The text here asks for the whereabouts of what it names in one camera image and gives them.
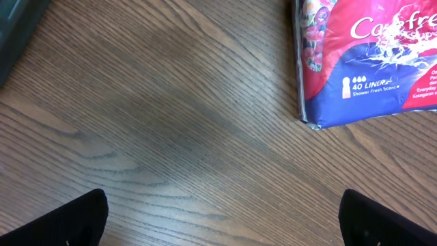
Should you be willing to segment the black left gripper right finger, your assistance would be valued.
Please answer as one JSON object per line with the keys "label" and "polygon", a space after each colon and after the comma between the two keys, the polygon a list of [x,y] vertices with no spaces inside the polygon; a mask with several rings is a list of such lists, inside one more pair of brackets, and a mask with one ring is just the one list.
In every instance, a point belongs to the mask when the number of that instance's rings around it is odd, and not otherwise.
{"label": "black left gripper right finger", "polygon": [[353,189],[344,191],[339,224],[345,246],[436,245],[436,233]]}

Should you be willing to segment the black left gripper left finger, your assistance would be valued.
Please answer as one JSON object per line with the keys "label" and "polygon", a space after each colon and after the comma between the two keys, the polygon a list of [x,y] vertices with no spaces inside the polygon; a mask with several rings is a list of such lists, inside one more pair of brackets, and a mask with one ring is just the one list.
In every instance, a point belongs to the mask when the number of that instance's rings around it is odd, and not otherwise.
{"label": "black left gripper left finger", "polygon": [[1,246],[98,246],[109,207],[102,189],[81,197],[1,236]]}

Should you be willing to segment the purple red tissue pack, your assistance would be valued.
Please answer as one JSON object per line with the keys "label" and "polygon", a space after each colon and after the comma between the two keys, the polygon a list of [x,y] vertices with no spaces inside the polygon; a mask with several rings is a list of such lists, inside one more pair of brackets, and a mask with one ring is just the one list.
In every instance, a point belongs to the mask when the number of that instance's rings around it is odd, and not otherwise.
{"label": "purple red tissue pack", "polygon": [[436,0],[295,1],[293,28],[311,128],[436,109]]}

